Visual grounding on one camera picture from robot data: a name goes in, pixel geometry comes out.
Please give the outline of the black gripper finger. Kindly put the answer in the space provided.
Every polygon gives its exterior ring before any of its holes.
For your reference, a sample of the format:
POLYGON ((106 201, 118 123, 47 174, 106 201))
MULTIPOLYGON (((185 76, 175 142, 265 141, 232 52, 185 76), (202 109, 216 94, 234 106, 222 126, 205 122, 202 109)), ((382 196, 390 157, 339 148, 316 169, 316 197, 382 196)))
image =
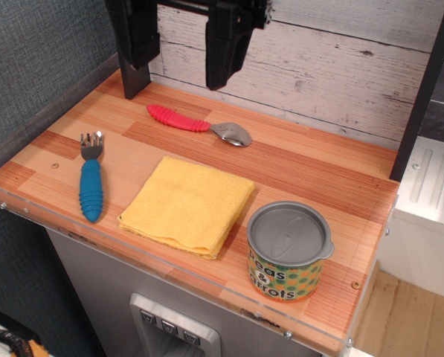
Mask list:
POLYGON ((215 91, 240 71, 251 35, 254 15, 248 4, 218 1, 209 8, 205 30, 206 86, 215 91))
POLYGON ((107 0, 106 9, 123 58, 140 69, 160 54, 156 1, 107 0))

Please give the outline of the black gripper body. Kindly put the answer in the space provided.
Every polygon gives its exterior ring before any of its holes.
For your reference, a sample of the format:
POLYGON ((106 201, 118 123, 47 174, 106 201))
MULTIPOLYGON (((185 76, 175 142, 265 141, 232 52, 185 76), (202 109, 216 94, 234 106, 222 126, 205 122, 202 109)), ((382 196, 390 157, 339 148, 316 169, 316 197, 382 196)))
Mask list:
POLYGON ((173 7, 203 16, 209 16, 211 10, 222 5, 233 5, 239 11, 247 11, 253 16, 253 27, 263 29, 271 21, 272 1, 183 1, 183 0, 159 0, 159 5, 173 7))

